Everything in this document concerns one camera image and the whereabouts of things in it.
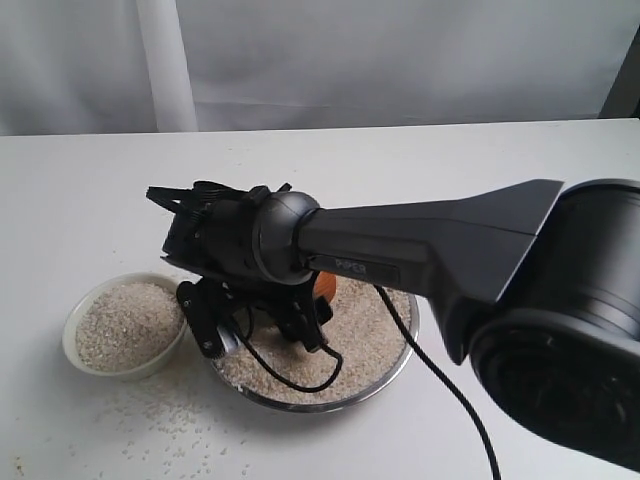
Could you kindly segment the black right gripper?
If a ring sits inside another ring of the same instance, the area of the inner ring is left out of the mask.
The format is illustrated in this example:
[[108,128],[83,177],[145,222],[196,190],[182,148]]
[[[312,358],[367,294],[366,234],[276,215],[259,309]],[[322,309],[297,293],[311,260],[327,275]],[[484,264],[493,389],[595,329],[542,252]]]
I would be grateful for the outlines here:
[[[174,215],[162,246],[163,260],[233,287],[266,289],[268,282],[255,259],[253,229],[258,207],[269,195],[266,186],[248,191],[222,184],[161,187],[159,206]],[[322,326],[332,317],[323,296],[302,303],[289,300],[277,312],[277,327],[287,341],[315,353],[328,344]]]

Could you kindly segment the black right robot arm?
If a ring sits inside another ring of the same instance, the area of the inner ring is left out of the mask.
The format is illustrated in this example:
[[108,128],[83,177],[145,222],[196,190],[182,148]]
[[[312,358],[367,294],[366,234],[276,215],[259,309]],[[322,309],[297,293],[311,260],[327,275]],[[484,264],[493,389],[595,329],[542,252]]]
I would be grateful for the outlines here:
[[450,359],[532,433],[639,467],[639,186],[536,179],[448,201],[324,209],[283,185],[151,187],[166,262],[203,356],[246,342],[239,310],[326,350],[322,272],[428,300]]

